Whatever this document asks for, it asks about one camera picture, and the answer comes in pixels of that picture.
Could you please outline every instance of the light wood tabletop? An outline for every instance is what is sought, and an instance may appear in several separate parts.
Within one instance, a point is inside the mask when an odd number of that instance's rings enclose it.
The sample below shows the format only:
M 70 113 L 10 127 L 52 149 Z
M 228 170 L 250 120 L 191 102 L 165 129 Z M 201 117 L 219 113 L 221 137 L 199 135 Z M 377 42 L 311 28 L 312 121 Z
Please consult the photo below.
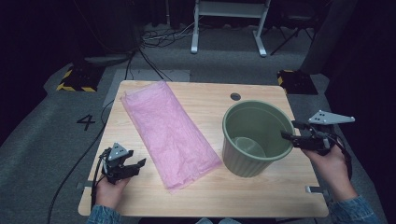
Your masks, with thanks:
M 222 164 L 174 194 L 168 192 L 143 144 L 139 133 L 125 111 L 120 98 L 128 90 L 143 88 L 150 81 L 122 81 L 108 122 L 92 164 L 93 180 L 98 157 L 119 143 L 133 150 L 125 165 L 147 158 L 140 174 L 126 187 L 118 211 L 133 217 L 326 217 L 328 208 L 322 194 L 305 192 L 305 186 L 318 186 L 310 160 L 294 148 L 275 161 L 260 175 L 244 178 L 232 174 Z M 291 120 L 294 116 L 285 92 L 278 86 L 167 83 L 191 120 L 221 158 L 224 135 L 221 128 L 227 109 L 237 103 L 230 95 L 239 93 L 241 100 L 262 100 L 280 108 Z M 88 216 L 91 210 L 91 188 L 85 188 L 78 211 Z

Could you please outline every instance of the green trash can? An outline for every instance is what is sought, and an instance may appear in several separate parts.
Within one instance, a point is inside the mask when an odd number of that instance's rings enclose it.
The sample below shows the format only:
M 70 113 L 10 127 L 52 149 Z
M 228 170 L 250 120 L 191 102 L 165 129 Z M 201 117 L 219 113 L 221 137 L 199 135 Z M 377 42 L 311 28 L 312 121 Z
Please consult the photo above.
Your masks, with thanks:
M 243 101 L 231 106 L 222 122 L 222 158 L 235 175 L 252 177 L 273 161 L 287 156 L 293 145 L 280 131 L 295 134 L 289 117 L 262 101 Z

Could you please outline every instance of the denim sleeve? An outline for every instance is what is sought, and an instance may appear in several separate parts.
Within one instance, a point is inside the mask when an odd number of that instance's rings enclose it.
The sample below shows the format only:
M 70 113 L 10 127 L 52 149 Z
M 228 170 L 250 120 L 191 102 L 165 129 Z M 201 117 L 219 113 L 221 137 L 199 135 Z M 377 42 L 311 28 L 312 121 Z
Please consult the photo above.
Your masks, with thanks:
M 115 210 L 102 205 L 94 205 L 87 224 L 120 224 L 121 216 Z
M 337 224 L 381 223 L 367 201 L 357 198 L 330 204 L 332 220 Z

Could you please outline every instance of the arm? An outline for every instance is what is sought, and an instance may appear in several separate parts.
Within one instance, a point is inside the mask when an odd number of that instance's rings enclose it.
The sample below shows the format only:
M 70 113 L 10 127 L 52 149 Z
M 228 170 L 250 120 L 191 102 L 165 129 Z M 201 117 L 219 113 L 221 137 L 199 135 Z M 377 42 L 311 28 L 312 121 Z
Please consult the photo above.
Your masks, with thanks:
M 125 186 L 131 178 L 122 179 L 115 185 L 107 182 L 107 178 L 99 181 L 96 191 L 96 204 L 91 210 L 87 224 L 119 224 L 120 214 L 116 211 Z
M 334 223 L 380 223 L 373 209 L 349 181 L 345 157 L 338 146 L 325 156 L 309 150 L 303 150 L 303 153 L 331 188 L 334 203 L 330 205 L 330 211 Z

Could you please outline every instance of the folded pink bag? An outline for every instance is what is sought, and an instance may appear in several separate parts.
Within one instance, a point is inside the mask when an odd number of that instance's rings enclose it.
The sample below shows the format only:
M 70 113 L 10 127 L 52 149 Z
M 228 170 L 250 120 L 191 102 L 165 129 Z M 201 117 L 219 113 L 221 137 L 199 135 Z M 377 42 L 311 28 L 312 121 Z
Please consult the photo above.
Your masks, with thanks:
M 127 91 L 121 101 L 171 193 L 221 165 L 166 82 Z

